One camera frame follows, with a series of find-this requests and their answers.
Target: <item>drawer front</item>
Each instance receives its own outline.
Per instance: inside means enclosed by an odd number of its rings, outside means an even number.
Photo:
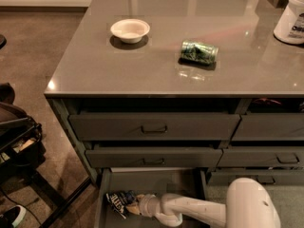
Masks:
[[[228,140],[239,115],[197,113],[97,113],[71,115],[81,141]]]
[[[303,141],[304,114],[251,114],[241,117],[233,141]]]
[[[104,147],[87,150],[93,168],[102,167],[216,167],[220,149],[207,147]]]
[[[223,149],[218,167],[301,167],[303,147],[233,147]]]
[[[208,185],[229,185],[238,178],[250,178],[261,184],[303,185],[304,170],[244,170],[210,173]]]
[[[127,219],[123,219],[107,204],[105,194],[108,192],[134,190],[136,195],[156,194],[160,197],[165,193],[175,193],[198,199],[201,196],[202,187],[202,184],[200,187],[198,186],[199,179],[199,175],[195,175],[192,170],[111,173],[106,169],[103,172],[94,227],[164,227],[156,218],[130,214]],[[201,222],[184,216],[182,227],[201,227]]]

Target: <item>white robotic arm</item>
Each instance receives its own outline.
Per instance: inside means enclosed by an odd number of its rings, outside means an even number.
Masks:
[[[161,223],[176,227],[182,214],[209,224],[212,228],[280,228],[280,220],[267,191],[251,179],[237,179],[227,192],[227,204],[191,199],[175,194],[161,198],[145,195],[139,203],[140,212]]]

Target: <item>crushed soda can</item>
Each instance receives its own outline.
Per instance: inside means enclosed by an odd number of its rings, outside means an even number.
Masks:
[[[128,214],[126,206],[136,202],[137,200],[133,191],[106,193],[105,196],[111,208],[124,219],[127,218]]]
[[[183,41],[180,57],[184,60],[203,65],[211,65],[216,62],[219,49],[202,42]]]

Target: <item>concrete floor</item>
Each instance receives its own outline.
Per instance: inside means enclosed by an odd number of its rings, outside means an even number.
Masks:
[[[42,124],[47,159],[38,171],[64,198],[87,174],[48,106],[44,90],[83,15],[82,12],[0,12],[0,33],[8,39],[0,50],[0,82],[9,82],[16,92],[14,104]],[[40,222],[56,208],[41,198],[38,189],[18,179],[10,179],[1,186],[11,199],[27,206]],[[225,202],[226,189],[208,187],[208,199]],[[281,216],[282,227],[302,227],[304,187],[267,186],[267,189]],[[90,185],[51,227],[93,227],[98,191]],[[12,205],[0,194],[0,213]],[[19,227],[35,228],[39,224],[27,212]]]

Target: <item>black round object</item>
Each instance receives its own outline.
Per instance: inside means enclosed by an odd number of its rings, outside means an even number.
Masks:
[[[0,34],[0,49],[7,43],[6,37],[4,35]]]

